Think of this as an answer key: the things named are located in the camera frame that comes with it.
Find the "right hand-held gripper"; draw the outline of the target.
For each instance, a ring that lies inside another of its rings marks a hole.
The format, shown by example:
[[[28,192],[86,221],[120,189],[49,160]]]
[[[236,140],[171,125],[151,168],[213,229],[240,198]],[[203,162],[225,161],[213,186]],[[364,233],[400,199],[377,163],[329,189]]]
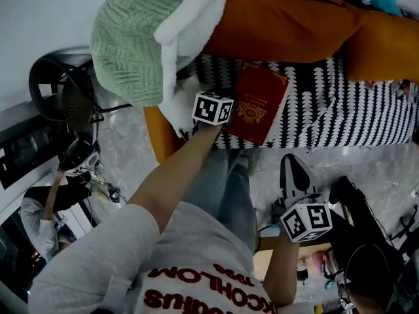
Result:
[[[330,208],[318,193],[311,169],[297,156],[286,154],[280,164],[280,188],[284,196],[292,184],[305,196],[278,198],[271,205],[272,223],[279,224],[294,243],[315,240],[333,228]]]

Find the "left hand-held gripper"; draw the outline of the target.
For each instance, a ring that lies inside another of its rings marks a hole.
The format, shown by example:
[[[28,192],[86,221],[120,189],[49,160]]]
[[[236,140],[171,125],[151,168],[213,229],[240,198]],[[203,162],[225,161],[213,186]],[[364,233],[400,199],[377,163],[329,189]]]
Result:
[[[212,126],[227,125],[234,105],[234,100],[228,97],[219,96],[211,92],[198,92],[192,110],[192,121],[194,128],[198,131],[200,124]]]

